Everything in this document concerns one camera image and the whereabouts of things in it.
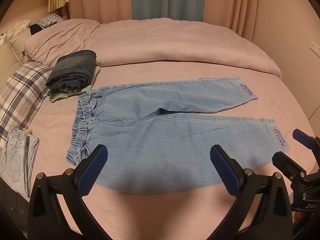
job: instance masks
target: folded dark jeans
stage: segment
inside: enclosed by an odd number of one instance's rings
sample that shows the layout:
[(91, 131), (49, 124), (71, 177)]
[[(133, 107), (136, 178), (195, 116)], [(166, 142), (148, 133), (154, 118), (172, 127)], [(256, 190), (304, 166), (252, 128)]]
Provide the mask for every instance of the folded dark jeans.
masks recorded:
[(57, 60), (47, 82), (49, 89), (77, 91), (87, 87), (96, 67), (96, 53), (80, 50)]

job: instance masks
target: metal screw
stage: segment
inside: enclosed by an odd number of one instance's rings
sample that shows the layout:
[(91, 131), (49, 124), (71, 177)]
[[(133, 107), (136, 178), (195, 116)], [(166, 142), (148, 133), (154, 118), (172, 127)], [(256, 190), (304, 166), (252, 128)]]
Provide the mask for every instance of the metal screw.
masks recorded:
[(281, 176), (281, 174), (279, 172), (276, 172), (275, 176), (276, 176), (277, 179), (281, 179), (282, 178), (282, 176)]
[(37, 175), (37, 179), (42, 179), (44, 176), (44, 173), (43, 172), (40, 172), (38, 175)]
[(244, 169), (244, 173), (250, 176), (253, 174), (253, 171), (251, 169)]
[(70, 176), (73, 173), (74, 169), (66, 169), (64, 172), (66, 175)]

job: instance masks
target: back pocket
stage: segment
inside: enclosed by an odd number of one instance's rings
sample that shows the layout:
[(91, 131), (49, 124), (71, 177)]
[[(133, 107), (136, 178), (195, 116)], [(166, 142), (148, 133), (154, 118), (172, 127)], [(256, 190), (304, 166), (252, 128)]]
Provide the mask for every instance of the back pocket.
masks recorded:
[(9, 143), (6, 146), (6, 171), (12, 182), (16, 183), (20, 180), (20, 156), (24, 155), (24, 148), (17, 148)]

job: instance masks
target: power outlet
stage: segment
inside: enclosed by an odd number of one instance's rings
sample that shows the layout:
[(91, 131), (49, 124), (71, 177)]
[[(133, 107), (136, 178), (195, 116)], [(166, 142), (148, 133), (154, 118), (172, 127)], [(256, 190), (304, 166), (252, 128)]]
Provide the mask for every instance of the power outlet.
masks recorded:
[(320, 57), (320, 46), (318, 46), (314, 41), (312, 42), (310, 49)]

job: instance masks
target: blue gripper pad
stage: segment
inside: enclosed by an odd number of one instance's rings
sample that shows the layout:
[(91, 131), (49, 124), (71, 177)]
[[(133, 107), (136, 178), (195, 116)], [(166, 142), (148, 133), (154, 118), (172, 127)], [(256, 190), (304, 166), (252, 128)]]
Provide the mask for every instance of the blue gripper pad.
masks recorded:
[(211, 147), (210, 159), (229, 194), (239, 196), (245, 180), (241, 166), (230, 159), (220, 145)]
[(107, 148), (104, 145), (99, 144), (87, 159), (84, 159), (79, 163), (76, 168), (76, 171), (78, 171), (79, 174), (76, 179), (76, 188), (79, 197), (89, 194), (107, 159)]
[(298, 141), (299, 143), (301, 143), (302, 145), (304, 145), (305, 147), (307, 147), (310, 150), (316, 150), (316, 142), (307, 134), (305, 134), (304, 132), (300, 131), (299, 129), (295, 129), (292, 133), (292, 137)]

